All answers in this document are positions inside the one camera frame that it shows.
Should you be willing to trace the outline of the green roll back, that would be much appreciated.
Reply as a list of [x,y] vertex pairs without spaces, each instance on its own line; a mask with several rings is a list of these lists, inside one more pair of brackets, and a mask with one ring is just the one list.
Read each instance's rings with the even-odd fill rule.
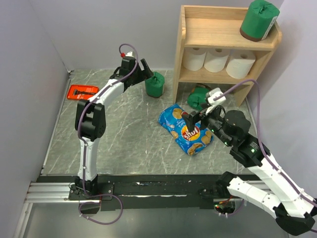
[[145,81],[145,89],[148,96],[159,98],[163,95],[165,77],[154,71],[154,75]]

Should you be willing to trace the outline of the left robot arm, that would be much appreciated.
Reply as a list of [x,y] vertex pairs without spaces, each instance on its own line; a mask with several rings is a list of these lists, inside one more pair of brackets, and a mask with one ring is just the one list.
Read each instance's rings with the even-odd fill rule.
[[145,59],[141,64],[143,68],[135,57],[124,56],[107,84],[96,95],[77,103],[75,130],[80,141],[80,167],[75,187],[86,199],[98,194],[97,152],[106,131],[106,109],[130,86],[154,75]]

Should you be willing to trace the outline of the green paper towel roll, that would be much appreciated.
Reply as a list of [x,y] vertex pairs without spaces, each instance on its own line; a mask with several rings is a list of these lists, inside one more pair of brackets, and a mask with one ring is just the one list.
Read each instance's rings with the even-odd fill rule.
[[251,2],[240,27],[240,34],[250,41],[264,40],[279,14],[279,9],[268,1]]

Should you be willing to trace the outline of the white paper towel roll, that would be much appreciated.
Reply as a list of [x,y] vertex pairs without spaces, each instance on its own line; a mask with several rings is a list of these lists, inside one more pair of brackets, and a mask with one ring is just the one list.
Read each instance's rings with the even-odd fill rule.
[[224,69],[227,59],[230,55],[230,50],[211,48],[206,52],[204,68],[212,73],[220,72]]
[[204,65],[207,50],[204,48],[185,48],[182,65],[190,71],[198,71]]
[[249,50],[233,50],[226,67],[227,74],[235,79],[245,78],[251,70],[256,56]]

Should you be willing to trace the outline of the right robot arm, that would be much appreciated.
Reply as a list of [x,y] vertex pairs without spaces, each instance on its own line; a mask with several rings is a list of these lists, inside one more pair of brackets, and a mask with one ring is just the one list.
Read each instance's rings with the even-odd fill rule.
[[287,233],[298,236],[312,232],[317,214],[314,198],[300,189],[278,165],[270,151],[249,134],[251,123],[241,111],[231,110],[221,116],[217,106],[208,114],[182,113],[189,131],[196,123],[208,128],[221,142],[230,147],[230,155],[263,181],[269,192],[261,190],[238,176],[225,172],[217,181],[221,197],[240,197],[270,214]]

